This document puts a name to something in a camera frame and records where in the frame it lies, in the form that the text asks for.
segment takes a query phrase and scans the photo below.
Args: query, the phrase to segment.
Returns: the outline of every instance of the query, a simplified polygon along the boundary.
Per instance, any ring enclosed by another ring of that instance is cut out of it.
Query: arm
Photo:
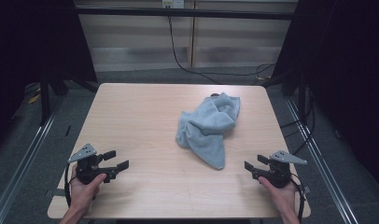
[[[76,176],[75,165],[71,176]],[[105,174],[100,174],[93,179],[89,185],[82,184],[77,178],[70,182],[71,186],[71,206],[59,222],[60,224],[78,223],[87,213],[91,206],[91,200],[99,192],[99,186],[105,180]]]
[[[266,178],[260,176],[259,181],[271,194],[274,207],[285,224],[299,224],[295,213],[295,186],[289,183],[282,189],[275,188]]]

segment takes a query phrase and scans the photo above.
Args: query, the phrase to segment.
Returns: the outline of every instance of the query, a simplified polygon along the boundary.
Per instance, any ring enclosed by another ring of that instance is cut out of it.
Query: table
[[[218,171],[180,147],[175,134],[182,111],[192,112],[204,97],[222,92],[240,97],[241,110],[236,127],[224,134],[226,165]],[[87,143],[98,154],[117,150],[101,167],[130,161],[117,179],[102,184],[89,218],[278,217],[268,192],[244,168],[249,161],[269,169],[257,155],[288,150],[262,87],[102,84],[73,154]],[[62,177],[58,189],[63,183]],[[48,215],[60,218],[66,210],[65,198],[54,196]],[[303,216],[309,215],[306,203]]]

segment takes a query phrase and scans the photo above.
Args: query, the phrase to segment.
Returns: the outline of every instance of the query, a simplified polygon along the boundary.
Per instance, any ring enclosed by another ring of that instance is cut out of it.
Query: light blue towel
[[[235,127],[239,108],[240,98],[225,92],[206,97],[193,113],[182,112],[175,137],[177,143],[221,170],[225,166],[223,134]]]

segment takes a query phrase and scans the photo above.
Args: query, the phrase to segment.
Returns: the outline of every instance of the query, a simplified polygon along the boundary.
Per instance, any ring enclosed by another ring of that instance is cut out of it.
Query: cloth
[[[181,113],[175,138],[177,143],[192,150],[210,166],[223,169],[223,134],[235,127],[239,109],[239,97],[230,97],[225,92],[206,97],[193,113]]]

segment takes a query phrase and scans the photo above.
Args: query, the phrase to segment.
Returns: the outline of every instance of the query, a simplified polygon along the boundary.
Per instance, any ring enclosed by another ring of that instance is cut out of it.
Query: wall socket
[[[163,8],[184,8],[184,0],[162,0]]]

